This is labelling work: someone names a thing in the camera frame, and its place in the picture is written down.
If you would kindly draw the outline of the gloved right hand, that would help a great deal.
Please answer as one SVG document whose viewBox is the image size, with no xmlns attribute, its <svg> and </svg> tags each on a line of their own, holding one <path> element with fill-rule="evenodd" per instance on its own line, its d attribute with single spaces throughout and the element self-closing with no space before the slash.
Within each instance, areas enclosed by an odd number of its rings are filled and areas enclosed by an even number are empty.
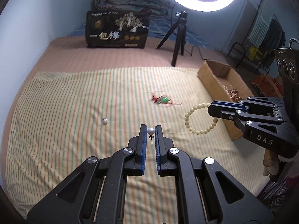
<svg viewBox="0 0 299 224">
<path fill-rule="evenodd" d="M 286 182 L 286 186 L 298 187 L 298 152 L 295 157 L 285 158 L 270 150 L 263 157 L 263 175 L 275 183 Z"/>
</svg>

